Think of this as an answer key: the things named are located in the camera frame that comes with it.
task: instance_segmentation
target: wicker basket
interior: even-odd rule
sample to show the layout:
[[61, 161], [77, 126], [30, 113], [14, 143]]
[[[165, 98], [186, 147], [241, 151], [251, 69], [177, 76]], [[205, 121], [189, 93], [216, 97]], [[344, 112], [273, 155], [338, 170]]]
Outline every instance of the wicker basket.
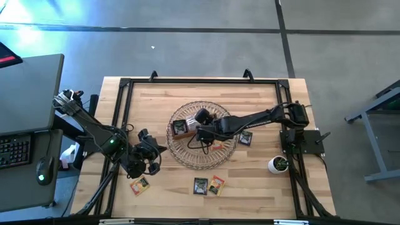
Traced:
[[[238, 136], [235, 136], [231, 140], [224, 141], [222, 149], [213, 150], [210, 147], [209, 153], [204, 154], [202, 149], [188, 148], [188, 142], [192, 137], [174, 140], [169, 125], [175, 120], [186, 119], [188, 116], [195, 115], [202, 108], [207, 109], [211, 114], [216, 114], [217, 118], [230, 116], [229, 112], [218, 104], [207, 101], [195, 101], [180, 107], [172, 115], [167, 126], [167, 143], [172, 155], [180, 163], [193, 169], [210, 169], [220, 165], [229, 159], [234, 152], [236, 143], [238, 141]], [[196, 141], [196, 139], [193, 139], [190, 146], [200, 147], [201, 143]]]

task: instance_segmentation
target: black keyboard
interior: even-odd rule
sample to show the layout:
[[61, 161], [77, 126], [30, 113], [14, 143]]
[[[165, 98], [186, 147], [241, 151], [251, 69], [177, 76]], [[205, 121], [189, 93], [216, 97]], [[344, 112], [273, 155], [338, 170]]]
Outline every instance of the black keyboard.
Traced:
[[0, 137], [0, 169], [30, 163], [31, 136]]

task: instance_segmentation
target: floor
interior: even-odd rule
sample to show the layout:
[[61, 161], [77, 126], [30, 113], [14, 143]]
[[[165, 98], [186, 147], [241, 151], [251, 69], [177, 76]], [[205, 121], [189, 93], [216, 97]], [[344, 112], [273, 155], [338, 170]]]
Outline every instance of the floor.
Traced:
[[[249, 68], [257, 78], [305, 78], [316, 124], [332, 132], [324, 146], [337, 215], [398, 223], [400, 179], [364, 182], [378, 165], [362, 122], [348, 125], [343, 118], [400, 78], [400, 1], [280, 4], [9, 0], [0, 14], [0, 41], [22, 57], [63, 53], [61, 89], [84, 90], [87, 99], [99, 93], [104, 76], [150, 76], [153, 70], [240, 77]], [[385, 131], [398, 119], [371, 118], [390, 168], [400, 167], [399, 141], [388, 144], [394, 132]], [[60, 216], [76, 176], [57, 182], [58, 206], [0, 213], [0, 221]]]

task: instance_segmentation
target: wooden tabletop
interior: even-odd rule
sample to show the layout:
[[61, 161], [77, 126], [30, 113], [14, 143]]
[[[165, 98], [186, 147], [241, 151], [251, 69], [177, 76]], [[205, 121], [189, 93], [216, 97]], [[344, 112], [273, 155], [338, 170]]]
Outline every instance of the wooden tabletop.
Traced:
[[[96, 118], [111, 124], [120, 77], [105, 77], [97, 105]], [[304, 79], [289, 79], [292, 100], [310, 104]], [[119, 122], [124, 109], [124, 91]], [[268, 84], [135, 84], [128, 123], [131, 144], [138, 143], [137, 134], [147, 128], [160, 145], [166, 144], [166, 128], [173, 112], [192, 101], [211, 101], [226, 108], [232, 115], [245, 116], [277, 104], [275, 87]], [[315, 129], [311, 107], [307, 107], [310, 124]], [[272, 174], [267, 163], [280, 155], [280, 124], [251, 128], [251, 146], [238, 144], [228, 161], [214, 169], [193, 170], [177, 162], [169, 151], [162, 154], [161, 171], [146, 176], [150, 188], [135, 196], [126, 172], [121, 168], [115, 193], [113, 217], [130, 218], [230, 218], [272, 219], [295, 218], [289, 173]], [[97, 153], [84, 161], [71, 213], [79, 211], [98, 187], [104, 157]], [[332, 214], [335, 214], [328, 177], [323, 162], [313, 155], [304, 155], [309, 187]], [[193, 194], [194, 178], [217, 175], [226, 181], [217, 197]], [[102, 208], [106, 207], [108, 188]], [[304, 195], [299, 190], [302, 209], [306, 212]]]

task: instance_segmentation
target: card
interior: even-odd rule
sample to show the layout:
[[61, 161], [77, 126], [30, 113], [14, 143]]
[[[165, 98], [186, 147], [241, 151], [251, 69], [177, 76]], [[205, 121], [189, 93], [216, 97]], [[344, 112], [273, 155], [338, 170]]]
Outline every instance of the card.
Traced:
[[208, 179], [207, 178], [194, 178], [194, 186], [193, 186], [193, 194], [203, 194], [207, 195], [207, 186]]
[[252, 132], [242, 131], [242, 133], [239, 136], [238, 143], [250, 146], [252, 137], [253, 137]]
[[145, 191], [149, 187], [150, 184], [143, 175], [131, 183], [131, 188], [136, 196], [140, 195], [143, 191]]
[[217, 176], [213, 176], [212, 180], [210, 182], [210, 186], [208, 187], [208, 190], [211, 193], [216, 194], [217, 196], [219, 196], [221, 194], [221, 192], [223, 191], [225, 185], [225, 181]]

